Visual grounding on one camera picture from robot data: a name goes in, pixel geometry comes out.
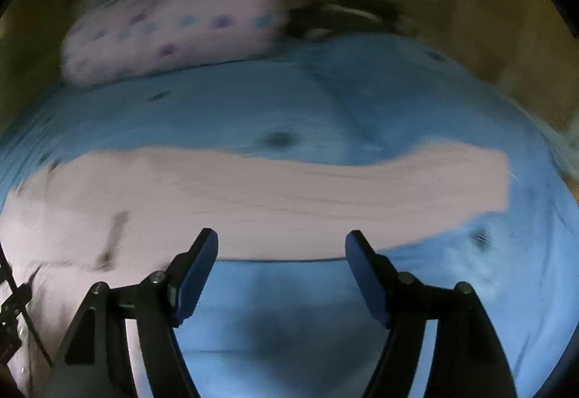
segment blue fabric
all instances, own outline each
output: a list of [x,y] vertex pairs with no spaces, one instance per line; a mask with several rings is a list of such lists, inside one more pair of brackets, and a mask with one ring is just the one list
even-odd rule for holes
[[[40,166],[91,150],[178,146],[371,164],[436,141],[504,151],[509,209],[387,255],[429,284],[469,281],[519,396],[531,397],[579,320],[579,209],[533,123],[414,41],[350,35],[277,58],[59,88],[2,142],[0,200]],[[346,261],[220,261],[177,336],[204,398],[350,398],[363,393],[386,332]],[[431,324],[413,397],[424,391],[434,337]]]

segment bolt head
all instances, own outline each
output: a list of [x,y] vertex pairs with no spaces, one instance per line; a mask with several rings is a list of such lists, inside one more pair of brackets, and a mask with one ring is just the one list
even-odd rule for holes
[[94,293],[95,295],[98,295],[98,294],[102,293],[103,290],[105,290],[105,288],[106,288],[105,282],[96,282],[96,284],[90,288],[90,291],[92,293]]
[[404,285],[410,285],[415,278],[410,272],[401,272],[398,274],[398,281]]
[[468,282],[458,282],[456,286],[464,295],[471,294],[474,291],[472,285]]
[[153,272],[150,276],[149,276],[149,280],[153,283],[153,284],[160,284],[162,281],[165,280],[165,273],[163,271],[157,271],[157,272]]

